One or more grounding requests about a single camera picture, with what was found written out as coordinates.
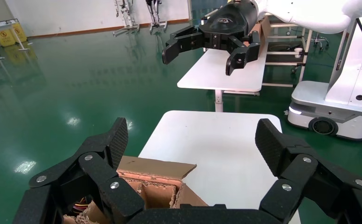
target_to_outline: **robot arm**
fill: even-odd
[[[250,0],[233,1],[220,8],[206,24],[186,27],[170,35],[163,50],[163,63],[168,64],[179,53],[197,48],[226,50],[230,57],[226,63],[226,75],[234,69],[258,58],[260,40],[258,33],[250,31],[257,22],[257,9]]]
[[[323,4],[320,12],[309,10],[318,3]],[[248,33],[265,13],[320,33],[335,34],[345,30],[352,20],[362,17],[362,0],[232,0],[206,24],[172,34],[163,50],[163,63],[168,64],[179,53],[191,49],[227,50],[231,54],[226,64],[226,75],[229,76],[234,69],[242,69],[247,62],[258,58],[259,42]],[[238,40],[237,48],[232,43],[234,39]],[[247,48],[243,41],[257,43],[258,51]]]

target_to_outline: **box flap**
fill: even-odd
[[[181,204],[190,204],[192,206],[208,206],[196,193],[193,192],[185,183],[182,184],[177,194],[174,208],[179,209]]]
[[[261,27],[262,27],[263,35],[265,36],[265,38],[267,38],[270,35],[270,32],[271,32],[269,17],[265,16],[261,20],[260,24],[261,24]]]
[[[174,180],[182,180],[195,168],[196,165],[187,163],[123,156],[117,171],[118,173],[152,175]]]

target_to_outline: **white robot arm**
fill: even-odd
[[[258,18],[265,13],[275,15],[314,31],[335,34],[345,30],[350,22],[362,17],[362,0],[252,0],[258,8]],[[310,10],[316,4],[325,4],[319,12]]]

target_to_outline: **cardboard box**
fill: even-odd
[[[258,31],[259,37],[261,40],[261,46],[259,48],[259,56],[261,55],[261,52],[263,51],[263,47],[265,46],[266,39],[270,35],[271,27],[270,27],[270,21],[268,16],[265,16],[262,20],[258,21],[257,24],[252,28],[252,31]]]
[[[182,182],[195,168],[196,165],[192,164],[123,156],[117,172],[143,198],[146,209],[177,209],[180,204],[207,206]],[[75,224],[72,221],[76,224],[109,224],[94,202],[75,220],[68,218],[64,223]]]

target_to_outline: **metal rack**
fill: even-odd
[[[298,27],[298,25],[290,23],[273,23],[270,25],[271,28],[291,28]],[[301,67],[299,81],[302,81],[303,74],[305,72],[305,66],[307,62],[307,55],[310,48],[310,40],[312,38],[312,30],[309,30],[307,35],[307,42],[305,38],[306,28],[302,29],[302,35],[297,36],[269,36],[268,39],[300,39],[301,41],[296,42],[269,42],[266,63],[265,65],[274,65],[274,66],[294,66],[291,70],[293,73],[296,72],[297,67]],[[274,46],[280,45],[291,45],[292,43],[297,44],[302,42],[301,48],[302,52],[290,52],[290,51],[271,51],[270,49]],[[266,86],[282,86],[282,87],[294,87],[292,84],[272,84],[272,83],[263,83]]]

